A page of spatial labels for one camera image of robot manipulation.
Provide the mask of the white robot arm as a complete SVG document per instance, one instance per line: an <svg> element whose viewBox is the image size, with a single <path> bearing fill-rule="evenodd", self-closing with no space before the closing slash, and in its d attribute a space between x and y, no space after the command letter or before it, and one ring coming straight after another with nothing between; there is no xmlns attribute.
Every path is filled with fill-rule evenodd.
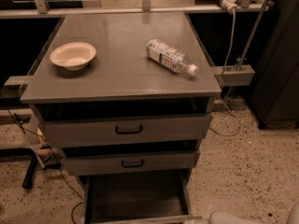
<svg viewBox="0 0 299 224"><path fill-rule="evenodd" d="M209 217L209 224L263 224L261 222L241 218L224 211L216 211ZM299 224L299 203L288 215L286 224Z"/></svg>

